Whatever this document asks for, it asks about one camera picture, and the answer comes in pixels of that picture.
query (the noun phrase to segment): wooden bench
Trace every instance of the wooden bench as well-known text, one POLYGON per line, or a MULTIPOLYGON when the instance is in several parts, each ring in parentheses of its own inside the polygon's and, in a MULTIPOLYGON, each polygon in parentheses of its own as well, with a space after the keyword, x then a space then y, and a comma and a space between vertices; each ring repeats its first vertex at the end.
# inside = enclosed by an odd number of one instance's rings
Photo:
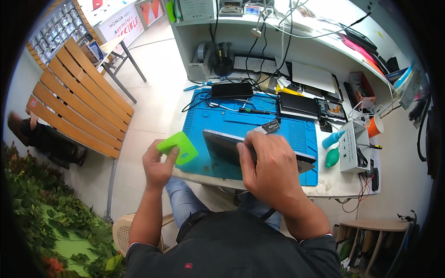
POLYGON ((73 38, 57 52, 48 68, 26 107, 62 134, 118 158, 134 109, 97 71, 73 38))

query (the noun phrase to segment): person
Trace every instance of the person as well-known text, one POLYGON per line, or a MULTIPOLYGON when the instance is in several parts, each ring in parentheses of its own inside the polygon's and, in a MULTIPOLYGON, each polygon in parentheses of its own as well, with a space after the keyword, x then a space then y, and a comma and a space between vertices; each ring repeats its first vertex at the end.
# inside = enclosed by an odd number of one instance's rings
POLYGON ((127 277, 341 277, 329 222, 304 194, 294 151, 277 135, 249 133, 238 143, 243 184, 236 211, 213 213, 186 183, 171 177, 178 148, 165 163, 155 140, 142 158, 147 184, 129 233, 127 277), (255 166, 248 150, 257 153, 255 166), (159 244, 162 189, 178 228, 178 245, 159 244), (276 210, 268 219, 267 216, 276 210), (279 232, 284 217, 290 234, 279 232))
POLYGON ((19 138, 25 146, 36 147, 44 154, 57 159, 83 166, 87 150, 80 154, 79 149, 67 140, 57 137, 48 129, 51 127, 38 122, 39 117, 28 108, 25 112, 29 119, 22 119, 16 112, 8 116, 9 129, 19 138))

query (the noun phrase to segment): tiled floor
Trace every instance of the tiled floor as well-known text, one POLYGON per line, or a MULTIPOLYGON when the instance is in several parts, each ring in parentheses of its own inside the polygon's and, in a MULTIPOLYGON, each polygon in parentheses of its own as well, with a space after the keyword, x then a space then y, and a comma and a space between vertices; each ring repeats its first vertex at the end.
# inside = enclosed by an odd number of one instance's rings
MULTIPOLYGON (((119 89, 112 79, 105 78, 134 107, 134 115, 125 136, 121 155, 117 161, 114 179, 111 218, 133 213, 138 209, 146 178, 142 156, 157 138, 165 138, 181 89, 187 80, 173 33, 167 17, 160 18, 149 30, 141 34, 130 46, 131 54, 147 78, 144 83, 133 65, 126 62, 117 77, 138 101, 136 104, 119 89)), ((112 161, 101 155, 91 155, 83 168, 73 168, 67 173, 69 182, 78 196, 94 210, 103 214, 106 209, 112 161)), ((213 211, 233 210, 233 197, 216 187, 188 182, 199 199, 213 211)), ((328 215, 331 226, 340 220, 355 219, 355 213, 346 214, 341 204, 334 200, 315 200, 328 215)), ((345 205, 352 210, 353 200, 345 205)), ((164 215, 171 213, 168 195, 162 196, 164 215)), ((284 221, 282 232, 288 236, 284 221)), ((178 229, 170 223, 162 229, 164 242, 175 245, 178 229)))

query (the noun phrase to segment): smartphone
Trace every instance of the smartphone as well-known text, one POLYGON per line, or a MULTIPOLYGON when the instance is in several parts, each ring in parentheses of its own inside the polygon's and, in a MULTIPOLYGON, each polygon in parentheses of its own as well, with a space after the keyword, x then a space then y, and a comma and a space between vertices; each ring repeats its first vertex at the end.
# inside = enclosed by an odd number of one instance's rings
POLYGON ((249 98, 253 96, 250 83, 225 83, 212 86, 211 98, 249 98))
POLYGON ((347 122, 346 113, 343 110, 343 106, 339 103, 325 101, 319 98, 315 98, 318 104, 318 110, 320 118, 327 118, 333 121, 347 122))
MULTIPOLYGON (((204 136, 204 141, 206 142, 207 150, 209 151, 211 158, 220 159, 232 165, 240 166, 239 152, 236 148, 236 144, 244 142, 244 138, 210 129, 203 130, 202 135, 204 136)), ((252 155, 253 162, 256 165, 257 156, 253 146, 249 147, 249 151, 252 155)), ((312 165, 317 161, 315 156, 299 152, 295 152, 295 155, 297 157, 299 173, 304 173, 315 168, 315 166, 312 165)))

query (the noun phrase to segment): blue silicone repair mat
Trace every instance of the blue silicone repair mat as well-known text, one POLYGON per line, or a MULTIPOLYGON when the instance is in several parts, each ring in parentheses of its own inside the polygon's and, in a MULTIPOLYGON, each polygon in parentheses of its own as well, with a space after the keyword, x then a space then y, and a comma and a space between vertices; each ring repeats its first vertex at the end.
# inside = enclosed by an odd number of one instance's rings
MULTIPOLYGON (((197 96, 193 104, 210 96, 208 91, 201 92, 201 90, 196 90, 194 96, 195 95, 197 96)), ((249 101, 252 102, 252 104, 246 104, 245 108, 276 112, 276 105, 273 106, 275 100, 272 100, 267 95, 255 94, 249 101)), ((176 167, 189 173, 242 180, 241 169, 239 167, 210 158, 207 145, 202 136, 202 131, 204 129, 211 129, 245 137, 247 131, 274 120, 275 115, 240 113, 238 112, 238 108, 241 108, 243 103, 239 101, 208 100, 207 102, 219 103, 222 106, 236 111, 230 111, 220 107, 210 108, 207 107, 206 102, 202 102, 188 110, 182 131, 198 150, 199 155, 192 161, 176 167)), ((316 186, 318 184, 318 155, 314 121, 282 118, 280 129, 274 131, 273 134, 284 136, 294 151, 309 154, 317 158, 317 162, 314 163, 315 168, 299 176, 301 185, 316 186)))

